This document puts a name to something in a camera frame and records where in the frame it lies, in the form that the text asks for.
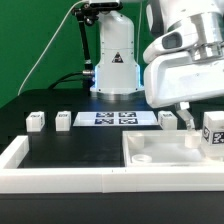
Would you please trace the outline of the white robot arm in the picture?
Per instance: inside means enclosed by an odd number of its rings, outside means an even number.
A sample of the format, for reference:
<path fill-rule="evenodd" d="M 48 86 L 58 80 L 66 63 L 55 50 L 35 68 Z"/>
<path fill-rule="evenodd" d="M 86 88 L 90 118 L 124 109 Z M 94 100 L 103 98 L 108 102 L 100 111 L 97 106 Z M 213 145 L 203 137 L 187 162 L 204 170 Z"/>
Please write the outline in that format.
<path fill-rule="evenodd" d="M 90 0 L 100 12 L 101 59 L 98 96 L 112 98 L 138 89 L 134 30 L 116 12 L 122 1 Z M 153 108 L 173 105 L 189 130 L 192 101 L 224 95 L 224 0 L 148 0 L 146 15 L 154 40 L 145 49 L 144 88 Z"/>

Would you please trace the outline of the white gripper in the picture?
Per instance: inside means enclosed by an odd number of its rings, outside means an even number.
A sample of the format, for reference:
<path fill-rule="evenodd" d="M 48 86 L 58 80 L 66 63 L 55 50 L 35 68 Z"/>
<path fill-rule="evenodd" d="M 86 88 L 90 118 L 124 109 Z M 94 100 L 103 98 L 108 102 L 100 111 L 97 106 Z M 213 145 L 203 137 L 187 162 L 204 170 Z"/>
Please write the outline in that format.
<path fill-rule="evenodd" d="M 192 22 L 156 38 L 143 53 L 145 96 L 153 108 L 175 105 L 188 131 L 195 129 L 188 102 L 224 95 L 224 47 L 195 52 L 199 32 Z"/>

